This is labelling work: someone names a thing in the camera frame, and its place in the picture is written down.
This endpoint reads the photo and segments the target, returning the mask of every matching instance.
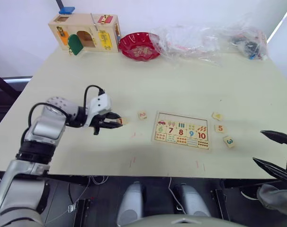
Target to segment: red plate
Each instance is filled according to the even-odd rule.
[[[126,35],[120,40],[118,47],[122,50],[123,55],[137,61],[148,61],[160,55],[155,50],[147,32]]]

